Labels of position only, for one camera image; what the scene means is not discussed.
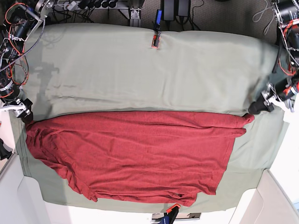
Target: black clamp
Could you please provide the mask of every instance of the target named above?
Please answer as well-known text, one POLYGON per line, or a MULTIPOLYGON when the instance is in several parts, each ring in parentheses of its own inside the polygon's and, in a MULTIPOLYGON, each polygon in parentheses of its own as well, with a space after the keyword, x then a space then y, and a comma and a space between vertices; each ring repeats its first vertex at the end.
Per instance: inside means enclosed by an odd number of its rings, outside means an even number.
POLYGON ((153 48, 159 47, 160 35, 161 35, 161 30, 160 30, 161 16, 162 16, 162 10, 158 9, 156 14, 156 22, 154 25, 154 31, 156 31, 157 34, 154 35, 153 43, 151 45, 153 48))
POLYGON ((9 159, 10 156, 12 155, 12 152, 7 151, 4 146, 4 142, 2 139, 0 139, 0 160, 3 159, 9 159))

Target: gray carpet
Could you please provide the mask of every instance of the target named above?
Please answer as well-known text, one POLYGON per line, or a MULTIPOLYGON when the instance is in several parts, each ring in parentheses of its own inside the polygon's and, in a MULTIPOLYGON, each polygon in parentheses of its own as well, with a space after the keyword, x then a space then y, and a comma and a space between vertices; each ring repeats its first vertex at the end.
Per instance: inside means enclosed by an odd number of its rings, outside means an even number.
MULTIPOLYGON (((205 4, 202 7, 194 8, 194 22, 202 30, 247 35, 271 43, 276 41, 275 20, 271 24, 267 35, 263 35, 263 29, 273 17, 272 10, 266 10, 259 22, 254 23, 252 21, 252 16, 265 8, 264 0, 204 1, 205 4)), ((201 4, 202 0, 191 0, 191 16, 192 8, 201 4)), ((156 11, 159 8, 160 0, 145 0, 141 12, 141 26, 143 28, 153 28, 156 11)), ((95 10, 90 18, 97 23, 128 25, 126 18, 117 10, 110 10, 109 17, 107 10, 95 10)), ((167 30, 164 22, 161 24, 161 29, 167 30)), ((185 24, 184 29, 191 30, 190 23, 185 24)), ((173 21, 171 22, 170 30, 182 31, 182 27, 173 21)))

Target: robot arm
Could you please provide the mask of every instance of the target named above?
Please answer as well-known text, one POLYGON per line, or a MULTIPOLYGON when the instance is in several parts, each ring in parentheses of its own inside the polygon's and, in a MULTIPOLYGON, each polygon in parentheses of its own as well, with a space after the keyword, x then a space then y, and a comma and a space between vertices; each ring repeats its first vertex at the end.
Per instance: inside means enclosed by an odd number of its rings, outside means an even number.
POLYGON ((14 79, 14 66, 19 60, 27 64, 26 54, 39 42, 45 27, 45 18, 53 7, 54 0, 39 0, 37 3, 14 3, 6 12, 0 38, 0 99, 4 106, 0 111, 11 110, 16 117, 26 123, 31 122, 32 102, 22 99, 21 89, 28 79, 28 71, 24 70, 22 82, 14 79), (42 31, 35 44, 24 52, 24 43, 28 37, 43 23, 42 31))
POLYGON ((276 85, 268 83, 267 89, 250 105, 251 114, 259 114, 261 111, 271 112, 274 110, 273 105, 293 112, 292 97, 299 92, 299 0, 282 2, 274 0, 272 7, 280 33, 280 46, 272 73, 276 72, 279 65, 288 77, 276 85), (284 70, 281 66, 280 55, 283 48, 288 53, 289 70, 284 70))

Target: metal bracket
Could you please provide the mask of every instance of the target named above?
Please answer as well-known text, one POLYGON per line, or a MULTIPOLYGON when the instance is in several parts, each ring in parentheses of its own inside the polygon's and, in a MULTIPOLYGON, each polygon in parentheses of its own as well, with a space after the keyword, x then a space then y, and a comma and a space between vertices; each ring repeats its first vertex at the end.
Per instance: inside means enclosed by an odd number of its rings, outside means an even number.
POLYGON ((19 111, 19 110, 26 110, 26 109, 27 109, 26 106, 23 103, 20 103, 19 105, 4 106, 4 107, 0 108, 0 112, 10 111, 10 110, 19 111))
POLYGON ((123 16, 124 16, 127 20, 130 19, 129 9, 120 9, 120 13, 123 14, 123 16))
POLYGON ((139 8, 132 8, 130 10, 130 26, 131 27, 141 27, 141 19, 140 19, 140 11, 139 8))

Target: gray-green sheet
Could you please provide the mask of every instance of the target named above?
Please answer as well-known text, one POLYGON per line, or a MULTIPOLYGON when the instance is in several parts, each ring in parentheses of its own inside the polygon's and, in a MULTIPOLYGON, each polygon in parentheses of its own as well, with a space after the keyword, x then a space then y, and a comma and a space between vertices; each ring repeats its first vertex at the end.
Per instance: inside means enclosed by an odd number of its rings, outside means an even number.
MULTIPOLYGON (((251 37, 204 31, 154 32, 100 24, 47 26, 29 53, 25 86, 35 120, 74 112, 106 110, 207 111, 243 115, 268 80, 277 49, 251 37)), ((35 42, 38 33, 26 46, 35 42)), ((281 71, 270 79, 282 79, 281 71)), ((99 199, 72 191, 54 170, 34 159, 24 125, 11 116, 24 174, 35 178, 45 201, 103 210, 161 212, 169 204, 99 199)), ((237 138, 215 196, 198 194, 180 212, 225 210, 255 188, 269 168, 286 131, 283 112, 256 116, 237 138)))

